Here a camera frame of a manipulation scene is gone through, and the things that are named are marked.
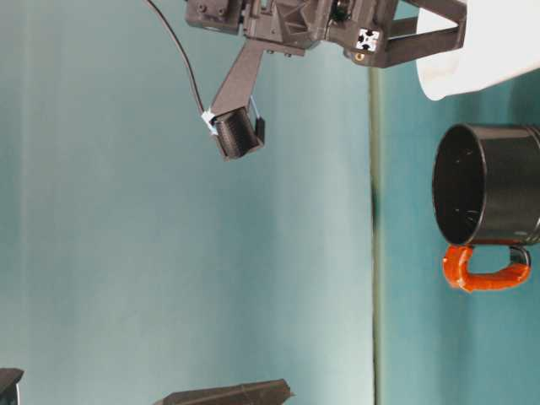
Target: black cable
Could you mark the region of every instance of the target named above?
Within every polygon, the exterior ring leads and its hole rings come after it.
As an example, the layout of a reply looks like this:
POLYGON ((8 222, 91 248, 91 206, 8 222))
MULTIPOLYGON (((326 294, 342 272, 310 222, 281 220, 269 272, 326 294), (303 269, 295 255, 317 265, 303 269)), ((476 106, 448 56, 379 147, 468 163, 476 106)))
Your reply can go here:
POLYGON ((184 47, 178 40, 178 37, 176 36, 175 31, 172 29, 172 27, 169 24, 169 21, 167 21, 163 13, 161 13, 161 10, 159 10, 158 6, 156 6, 152 0, 144 0, 144 1, 153 9, 153 11, 156 13, 158 18, 161 20, 161 23, 163 24, 163 26, 169 32, 170 38, 175 42, 176 48, 178 48, 178 51, 180 52, 182 56, 184 64, 186 65, 187 75, 189 76, 189 84, 192 87, 193 98, 195 99, 195 103, 197 104, 199 113, 202 114, 204 112, 203 101, 201 100, 201 95, 199 94, 199 88, 197 87, 197 81, 195 80, 195 74, 193 73, 192 65, 189 62, 189 58, 187 57, 184 47))

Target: teal wall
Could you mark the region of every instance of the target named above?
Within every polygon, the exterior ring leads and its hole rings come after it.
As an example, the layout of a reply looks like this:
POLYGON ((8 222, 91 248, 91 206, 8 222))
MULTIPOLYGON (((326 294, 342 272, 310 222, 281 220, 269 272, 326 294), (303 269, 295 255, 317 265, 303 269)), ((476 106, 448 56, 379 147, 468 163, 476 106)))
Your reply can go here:
MULTIPOLYGON (((208 103, 241 39, 161 3, 208 103)), ((267 147, 226 164, 142 1, 0 21, 0 364, 24 403, 281 377, 298 405, 371 402, 367 72, 334 46, 265 57, 267 147)))
MULTIPOLYGON (((538 124, 540 72, 439 102, 424 96, 413 63, 379 72, 378 81, 378 403, 540 403, 540 249, 531 249, 532 277, 518 289, 452 290, 431 205, 445 131, 457 122, 538 124)), ((491 273, 507 263, 506 249, 483 247, 471 270, 491 273)))

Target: black cup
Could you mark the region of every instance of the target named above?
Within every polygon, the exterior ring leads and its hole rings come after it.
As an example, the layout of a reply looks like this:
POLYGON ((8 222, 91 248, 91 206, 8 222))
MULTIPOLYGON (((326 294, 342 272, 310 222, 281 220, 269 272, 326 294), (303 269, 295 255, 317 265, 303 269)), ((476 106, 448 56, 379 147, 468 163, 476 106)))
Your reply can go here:
POLYGON ((507 289, 523 283, 540 241, 540 131, 459 124, 442 139, 433 174, 435 217, 451 244, 443 268, 452 287, 507 289), (510 265, 470 274, 477 245, 510 247, 510 265))

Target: mug handle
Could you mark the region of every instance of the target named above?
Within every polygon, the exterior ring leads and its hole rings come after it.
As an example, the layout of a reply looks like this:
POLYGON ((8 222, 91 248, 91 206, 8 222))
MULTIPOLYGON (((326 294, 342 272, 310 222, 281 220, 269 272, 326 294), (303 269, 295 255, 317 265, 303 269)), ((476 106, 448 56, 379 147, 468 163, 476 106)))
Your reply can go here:
POLYGON ((531 274, 531 255, 519 246, 510 246, 510 265, 497 273, 471 274, 468 271, 469 260, 473 256, 473 247, 450 245, 442 261, 443 271, 448 284, 454 289, 468 293, 510 289, 524 283, 531 274))

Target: ar tag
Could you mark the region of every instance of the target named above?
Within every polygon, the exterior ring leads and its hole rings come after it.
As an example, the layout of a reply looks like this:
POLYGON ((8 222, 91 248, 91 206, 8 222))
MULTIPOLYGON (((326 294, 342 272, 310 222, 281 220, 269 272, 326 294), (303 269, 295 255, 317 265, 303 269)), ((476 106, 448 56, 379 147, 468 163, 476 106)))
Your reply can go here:
POLYGON ((356 43, 356 48, 364 51, 375 52, 377 50, 377 41, 379 40, 380 35, 381 33, 379 31, 361 28, 358 36, 358 42, 356 43))

